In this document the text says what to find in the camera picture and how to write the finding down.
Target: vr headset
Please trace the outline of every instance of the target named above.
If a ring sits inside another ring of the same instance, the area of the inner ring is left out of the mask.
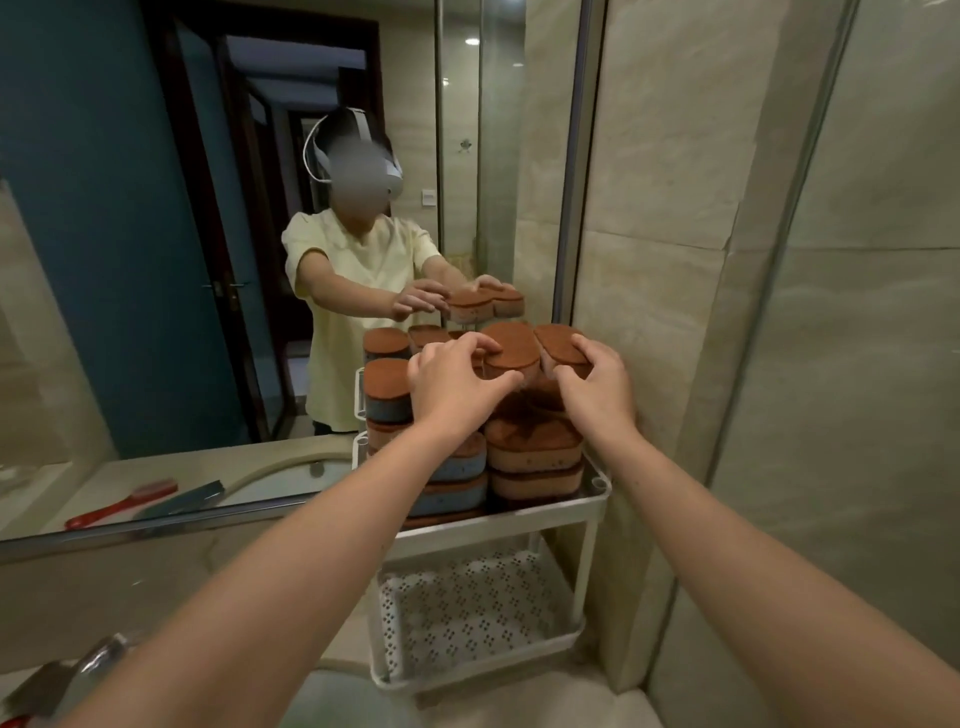
[[[313,129],[303,142],[303,165],[307,173],[316,182],[331,184],[355,194],[383,195],[395,200],[403,191],[403,170],[396,156],[370,135],[367,114],[360,109],[350,108],[356,120],[358,136],[347,135],[335,139],[325,152],[315,143],[317,129],[326,116],[313,125]],[[313,148],[320,176],[310,168],[307,151]]]

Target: neck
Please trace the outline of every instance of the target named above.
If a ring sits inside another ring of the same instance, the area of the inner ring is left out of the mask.
[[[347,215],[336,207],[333,207],[332,209],[333,214],[337,216],[340,224],[344,226],[344,230],[349,232],[354,237],[363,237],[368,232],[373,230],[373,224],[376,222],[375,217],[372,219],[362,219],[353,217],[352,215]]]

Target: left hand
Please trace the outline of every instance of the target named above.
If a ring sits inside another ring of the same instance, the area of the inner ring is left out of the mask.
[[[523,382],[521,372],[507,372],[490,380],[478,377],[470,362],[477,349],[502,351],[489,336],[471,331],[456,341],[427,344],[407,365],[417,425],[449,434],[457,446]]]
[[[514,290],[514,287],[510,283],[501,283],[498,279],[493,276],[488,276],[484,274],[483,276],[477,276],[470,283],[468,283],[470,290],[477,290],[478,288],[491,288],[494,291],[503,291],[503,290]]]

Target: white vr headset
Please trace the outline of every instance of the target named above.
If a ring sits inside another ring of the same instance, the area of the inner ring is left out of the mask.
[[[331,150],[329,156],[313,144],[317,129],[326,119],[324,116],[313,125],[313,129],[306,136],[306,141],[303,142],[303,165],[306,167],[307,174],[321,184],[331,184],[335,181],[339,184],[343,181],[345,186],[354,188],[363,186],[377,193],[386,190],[388,198],[395,200],[403,191],[403,170],[400,168],[400,163],[394,154],[373,141],[370,136],[370,125],[367,123],[367,114],[360,109],[349,108],[349,110],[353,112],[353,118],[356,119],[359,139],[364,142],[362,146],[375,150],[374,154],[360,152],[358,147],[361,145],[356,145],[352,150],[342,154],[336,154]],[[325,174],[325,178],[317,177],[310,168],[307,150],[311,145],[321,174]]]

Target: person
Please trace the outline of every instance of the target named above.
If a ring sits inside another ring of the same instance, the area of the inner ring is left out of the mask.
[[[557,369],[570,419],[649,525],[681,584],[787,722],[960,725],[960,674],[763,534],[635,428],[630,378],[603,344]],[[373,578],[427,478],[516,389],[473,373],[469,333],[409,363],[415,422],[279,522],[125,658],[61,728],[275,726]]]
[[[370,114],[339,107],[318,122],[303,155],[314,175],[311,145],[314,179],[329,185],[330,208],[297,213],[281,239],[290,283],[313,314],[306,413],[314,433],[326,435],[357,428],[353,378],[367,329],[407,328],[416,314],[448,313],[446,300],[460,288],[512,286],[493,276],[468,281],[423,228],[384,214],[402,172]]]

